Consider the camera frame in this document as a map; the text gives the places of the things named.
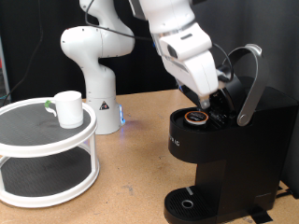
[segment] coffee maker logo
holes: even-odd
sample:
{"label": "coffee maker logo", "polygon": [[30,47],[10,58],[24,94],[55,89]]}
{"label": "coffee maker logo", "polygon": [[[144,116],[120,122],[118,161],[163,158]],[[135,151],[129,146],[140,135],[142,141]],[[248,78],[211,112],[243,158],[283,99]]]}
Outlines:
{"label": "coffee maker logo", "polygon": [[168,134],[168,136],[169,136],[169,140],[172,141],[173,144],[177,145],[177,147],[179,147],[179,141],[177,141],[174,137],[172,137],[170,133]]}
{"label": "coffee maker logo", "polygon": [[109,106],[106,104],[105,101],[103,101],[101,107],[100,107],[100,110],[106,110],[106,109],[109,109]]}

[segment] white cup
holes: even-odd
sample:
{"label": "white cup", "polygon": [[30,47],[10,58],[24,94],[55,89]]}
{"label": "white cup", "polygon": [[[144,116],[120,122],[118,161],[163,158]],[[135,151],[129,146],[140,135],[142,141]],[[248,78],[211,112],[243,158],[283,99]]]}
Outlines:
{"label": "white cup", "polygon": [[54,96],[58,121],[64,129],[74,129],[83,124],[83,108],[81,93],[78,91],[62,91]]}

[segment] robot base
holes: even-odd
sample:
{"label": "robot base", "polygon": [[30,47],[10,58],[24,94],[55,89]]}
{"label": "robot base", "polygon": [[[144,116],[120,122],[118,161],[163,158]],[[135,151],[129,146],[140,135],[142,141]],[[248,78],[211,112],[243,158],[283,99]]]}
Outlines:
{"label": "robot base", "polygon": [[95,134],[110,134],[116,132],[123,124],[121,105],[116,102],[115,96],[103,99],[87,98],[89,105],[95,112],[97,129]]}

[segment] black cable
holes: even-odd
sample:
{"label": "black cable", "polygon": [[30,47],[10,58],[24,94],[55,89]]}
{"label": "black cable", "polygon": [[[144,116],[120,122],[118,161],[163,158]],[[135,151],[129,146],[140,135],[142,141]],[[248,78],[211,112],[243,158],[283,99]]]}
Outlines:
{"label": "black cable", "polygon": [[99,26],[99,25],[94,25],[92,23],[89,23],[88,20],[87,20],[87,17],[88,17],[88,11],[90,10],[92,4],[93,4],[93,1],[91,1],[91,3],[88,5],[87,7],[87,10],[85,11],[85,22],[86,24],[92,26],[92,27],[95,27],[95,28],[99,28],[99,29],[102,29],[102,30],[106,30],[106,31],[110,31],[112,33],[115,33],[115,34],[118,34],[118,35],[124,35],[124,36],[127,36],[127,37],[131,37],[131,38],[134,38],[134,39],[139,39],[139,40],[146,40],[146,41],[150,41],[152,42],[152,39],[151,38],[147,38],[147,37],[142,37],[142,36],[136,36],[136,35],[127,35],[127,34],[124,34],[124,33],[121,33],[121,32],[118,32],[118,31],[115,31],[115,30],[110,30],[109,28],[105,28],[103,26]]}
{"label": "black cable", "polygon": [[34,53],[32,54],[31,58],[30,58],[30,61],[28,63],[28,66],[27,66],[27,70],[26,70],[26,73],[24,75],[24,77],[21,79],[21,81],[8,93],[6,99],[4,100],[2,106],[5,105],[6,101],[7,101],[7,98],[9,97],[9,95],[14,92],[22,83],[23,81],[27,78],[28,74],[29,74],[29,70],[31,68],[31,64],[32,64],[32,61],[34,59],[34,57],[36,56],[36,53],[39,49],[39,46],[41,45],[41,42],[43,40],[43,36],[44,36],[44,33],[43,33],[43,26],[42,26],[42,22],[41,22],[41,11],[40,11],[40,0],[38,0],[38,17],[39,17],[39,32],[40,32],[40,38],[39,38],[39,42],[36,46],[36,49],[34,51]]}
{"label": "black cable", "polygon": [[234,68],[233,68],[233,66],[232,66],[230,57],[227,55],[227,53],[225,52],[225,50],[224,50],[222,47],[220,47],[218,44],[213,43],[213,46],[216,47],[217,49],[219,49],[219,50],[225,55],[225,58],[226,58],[226,60],[227,60],[227,62],[228,62],[228,64],[229,64],[229,66],[230,66],[231,77],[230,77],[230,79],[228,79],[226,82],[231,82],[231,81],[233,81],[233,79],[234,79]]}

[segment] black coffee maker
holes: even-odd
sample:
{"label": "black coffee maker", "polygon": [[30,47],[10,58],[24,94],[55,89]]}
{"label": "black coffee maker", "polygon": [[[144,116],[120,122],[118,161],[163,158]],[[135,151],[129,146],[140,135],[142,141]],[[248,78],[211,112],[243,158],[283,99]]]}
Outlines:
{"label": "black coffee maker", "polygon": [[186,122],[185,108],[170,117],[170,153],[196,163],[194,186],[170,192],[164,216],[171,224],[216,224],[272,209],[287,156],[298,103],[265,87],[268,67],[255,45],[235,49],[232,64],[252,54],[255,78],[234,77],[210,96],[205,127]]}

